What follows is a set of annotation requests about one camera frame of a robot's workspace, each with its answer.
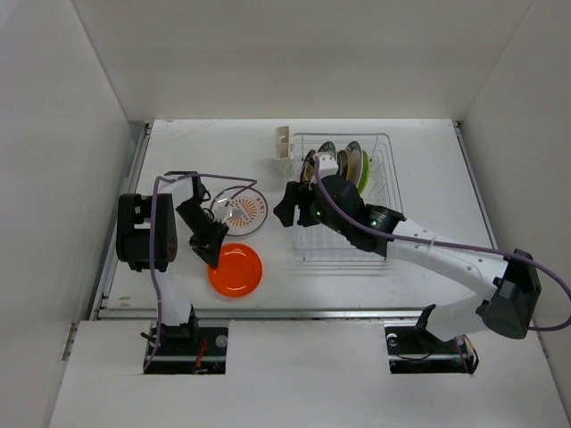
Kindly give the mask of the yellow brown patterned plate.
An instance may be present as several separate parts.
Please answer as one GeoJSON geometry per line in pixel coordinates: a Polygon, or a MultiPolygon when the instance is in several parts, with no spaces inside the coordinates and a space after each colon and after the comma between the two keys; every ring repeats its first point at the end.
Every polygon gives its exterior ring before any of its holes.
{"type": "Polygon", "coordinates": [[[315,150],[309,150],[305,155],[300,172],[300,182],[303,184],[310,183],[314,177],[316,153],[315,150]]]}

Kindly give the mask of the white plate orange sunburst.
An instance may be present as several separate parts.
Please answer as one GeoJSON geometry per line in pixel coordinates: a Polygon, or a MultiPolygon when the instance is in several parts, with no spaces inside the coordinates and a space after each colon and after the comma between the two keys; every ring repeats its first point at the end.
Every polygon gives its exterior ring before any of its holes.
{"type": "Polygon", "coordinates": [[[256,233],[268,217],[266,197],[253,187],[231,186],[212,198],[210,211],[228,227],[228,236],[243,238],[256,233]]]}

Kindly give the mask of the white plate green lettered rim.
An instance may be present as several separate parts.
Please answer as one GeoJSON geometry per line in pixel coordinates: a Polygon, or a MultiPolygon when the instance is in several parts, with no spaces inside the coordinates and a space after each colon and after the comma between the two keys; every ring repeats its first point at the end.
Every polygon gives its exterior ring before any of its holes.
{"type": "Polygon", "coordinates": [[[318,148],[319,155],[330,155],[335,161],[337,161],[337,150],[335,144],[332,141],[326,141],[318,148]]]}

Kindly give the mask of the dark green blue patterned plate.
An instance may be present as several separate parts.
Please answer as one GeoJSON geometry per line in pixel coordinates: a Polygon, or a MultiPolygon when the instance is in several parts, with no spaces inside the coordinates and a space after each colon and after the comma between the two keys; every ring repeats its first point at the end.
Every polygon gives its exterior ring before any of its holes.
{"type": "Polygon", "coordinates": [[[343,178],[347,178],[349,165],[348,165],[348,155],[345,150],[337,152],[337,165],[338,165],[337,175],[343,178]]]}

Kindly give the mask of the lime green plate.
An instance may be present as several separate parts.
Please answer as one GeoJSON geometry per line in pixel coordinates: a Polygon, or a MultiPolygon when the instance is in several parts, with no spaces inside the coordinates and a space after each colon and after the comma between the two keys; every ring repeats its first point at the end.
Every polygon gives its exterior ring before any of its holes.
{"type": "Polygon", "coordinates": [[[370,176],[370,157],[369,157],[368,153],[365,150],[363,150],[362,151],[362,171],[361,171],[361,175],[360,175],[360,181],[357,185],[357,189],[358,189],[358,192],[360,194],[363,194],[363,192],[365,191],[367,184],[368,184],[369,176],[370,176]]]}

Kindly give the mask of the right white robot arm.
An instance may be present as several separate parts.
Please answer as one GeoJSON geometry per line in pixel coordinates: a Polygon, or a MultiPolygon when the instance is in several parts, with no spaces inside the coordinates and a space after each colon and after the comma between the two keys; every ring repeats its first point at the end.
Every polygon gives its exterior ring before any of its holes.
{"type": "Polygon", "coordinates": [[[515,340],[527,335],[541,284],[524,251],[497,256],[439,246],[436,235],[398,211],[364,202],[356,186],[339,176],[314,185],[287,183],[273,212],[284,227],[326,226],[361,251],[423,267],[469,289],[469,298],[423,309],[413,329],[422,350],[484,329],[515,340]]]}

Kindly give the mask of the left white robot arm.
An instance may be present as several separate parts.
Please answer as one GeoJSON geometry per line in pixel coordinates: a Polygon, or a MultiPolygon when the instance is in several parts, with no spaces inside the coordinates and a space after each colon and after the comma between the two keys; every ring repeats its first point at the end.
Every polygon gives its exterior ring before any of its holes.
{"type": "Polygon", "coordinates": [[[157,177],[150,195],[124,193],[119,198],[116,253],[119,261],[146,271],[155,292],[157,324],[149,341],[170,344],[187,354],[199,345],[198,321],[192,303],[167,274],[178,255],[176,220],[191,232],[192,252],[210,268],[219,266],[228,226],[203,207],[210,192],[197,172],[157,177]]]}

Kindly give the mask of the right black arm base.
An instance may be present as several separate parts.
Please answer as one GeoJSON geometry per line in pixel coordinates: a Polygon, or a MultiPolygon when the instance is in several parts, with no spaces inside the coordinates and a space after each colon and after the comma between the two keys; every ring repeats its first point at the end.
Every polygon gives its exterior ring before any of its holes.
{"type": "Polygon", "coordinates": [[[417,323],[385,325],[385,343],[392,375],[464,374],[473,375],[480,358],[466,335],[443,342],[426,330],[435,309],[423,309],[417,323]]]}

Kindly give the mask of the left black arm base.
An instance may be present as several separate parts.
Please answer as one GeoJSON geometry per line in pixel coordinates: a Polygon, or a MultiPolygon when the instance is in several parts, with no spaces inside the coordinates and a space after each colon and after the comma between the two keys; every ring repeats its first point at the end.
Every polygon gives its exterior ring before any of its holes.
{"type": "Polygon", "coordinates": [[[145,375],[224,375],[228,350],[228,327],[199,326],[193,332],[163,326],[160,346],[153,353],[156,329],[143,334],[150,339],[145,351],[145,375]]]}

